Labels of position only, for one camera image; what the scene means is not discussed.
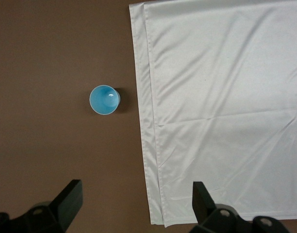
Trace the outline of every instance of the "black plastic part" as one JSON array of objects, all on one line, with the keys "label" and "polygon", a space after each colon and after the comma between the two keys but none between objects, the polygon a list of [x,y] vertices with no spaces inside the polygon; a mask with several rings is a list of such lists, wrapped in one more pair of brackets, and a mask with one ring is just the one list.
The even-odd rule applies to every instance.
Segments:
[{"label": "black plastic part", "polygon": [[[223,211],[227,213],[226,216],[221,214]],[[233,233],[236,229],[236,223],[237,218],[234,213],[224,209],[216,209],[202,225],[215,233]]]},{"label": "black plastic part", "polygon": [[252,223],[253,232],[257,233],[289,233],[286,227],[272,217],[257,216]]},{"label": "black plastic part", "polygon": [[193,210],[198,224],[201,224],[214,210],[216,205],[203,182],[193,182]]},{"label": "black plastic part", "polygon": [[192,204],[199,225],[190,233],[289,233],[272,217],[258,216],[251,224],[230,206],[217,208],[202,182],[193,183]]},{"label": "black plastic part", "polygon": [[5,232],[7,230],[8,222],[9,222],[8,214],[0,213],[0,232]]},{"label": "black plastic part", "polygon": [[72,180],[49,204],[10,220],[0,213],[0,233],[64,233],[83,204],[82,181]]},{"label": "black plastic part", "polygon": [[83,184],[81,180],[72,180],[62,192],[49,204],[56,220],[66,231],[83,204]]}]

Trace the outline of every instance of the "blue cup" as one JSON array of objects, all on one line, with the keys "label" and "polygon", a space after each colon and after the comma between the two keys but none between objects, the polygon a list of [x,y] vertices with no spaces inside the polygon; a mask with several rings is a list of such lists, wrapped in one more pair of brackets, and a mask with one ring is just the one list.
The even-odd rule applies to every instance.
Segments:
[{"label": "blue cup", "polygon": [[118,107],[120,95],[114,88],[101,85],[92,90],[89,102],[96,113],[108,115],[114,112]]}]

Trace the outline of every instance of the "brown surface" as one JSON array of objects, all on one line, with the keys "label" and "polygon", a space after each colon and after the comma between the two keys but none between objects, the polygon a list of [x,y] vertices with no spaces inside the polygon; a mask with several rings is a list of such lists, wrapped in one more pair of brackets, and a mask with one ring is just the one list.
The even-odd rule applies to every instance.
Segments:
[{"label": "brown surface", "polygon": [[[0,211],[11,218],[82,179],[69,233],[192,228],[149,223],[128,11],[136,1],[0,0]],[[89,106],[100,84],[121,94],[109,116]],[[285,224],[297,233],[297,220]]]}]

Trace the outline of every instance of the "cup rim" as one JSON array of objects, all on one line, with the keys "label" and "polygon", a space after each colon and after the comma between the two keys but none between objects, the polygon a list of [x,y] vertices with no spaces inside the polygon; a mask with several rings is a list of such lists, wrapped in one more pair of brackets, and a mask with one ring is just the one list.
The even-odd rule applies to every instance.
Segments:
[{"label": "cup rim", "polygon": [[92,95],[92,93],[93,93],[97,88],[100,88],[100,87],[102,87],[102,86],[109,87],[110,89],[114,90],[116,96],[119,98],[118,92],[117,92],[113,87],[111,87],[111,86],[109,86],[109,85],[99,85],[99,86],[96,86],[96,87],[90,92],[90,95],[89,95],[89,103],[90,103],[90,107],[92,108],[92,110],[94,110],[96,113],[98,113],[98,114],[100,114],[100,115],[109,115],[109,114],[113,113],[113,112],[117,109],[117,107],[118,107],[118,105],[119,105],[119,101],[118,101],[118,103],[116,104],[116,107],[115,107],[115,109],[114,109],[113,111],[111,111],[110,113],[105,113],[105,114],[97,112],[97,111],[92,107],[92,105],[91,105],[91,95]]}]

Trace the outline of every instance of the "white cloth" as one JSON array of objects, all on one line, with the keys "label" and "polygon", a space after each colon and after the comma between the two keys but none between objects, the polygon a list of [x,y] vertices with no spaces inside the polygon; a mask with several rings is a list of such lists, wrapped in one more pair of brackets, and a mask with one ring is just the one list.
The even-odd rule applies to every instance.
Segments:
[{"label": "white cloth", "polygon": [[130,5],[152,224],[193,181],[244,219],[297,218],[297,0]]}]

